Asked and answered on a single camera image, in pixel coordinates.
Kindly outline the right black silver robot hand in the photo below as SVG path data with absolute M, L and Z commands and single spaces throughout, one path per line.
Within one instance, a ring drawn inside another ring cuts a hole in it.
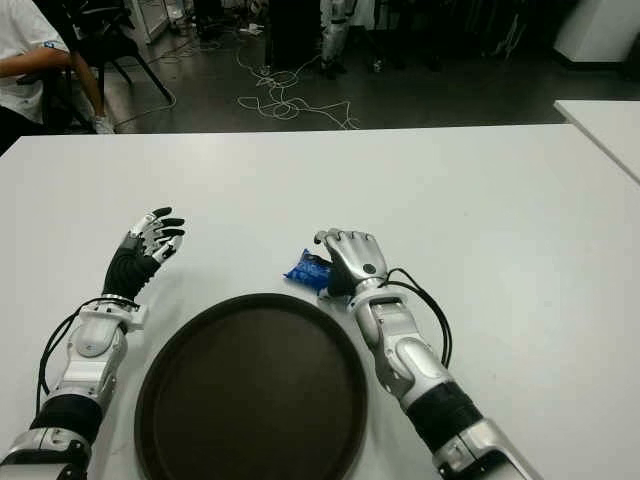
M 318 231 L 314 243 L 324 245 L 331 258 L 330 297 L 353 296 L 360 284 L 373 281 L 379 285 L 388 275 L 384 255 L 370 233 L 331 228 Z

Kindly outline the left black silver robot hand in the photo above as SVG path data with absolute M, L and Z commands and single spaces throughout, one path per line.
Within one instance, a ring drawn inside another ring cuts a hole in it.
M 143 215 L 124 235 L 104 278 L 103 295 L 133 301 L 160 267 L 179 250 L 185 230 L 183 218 L 171 207 Z

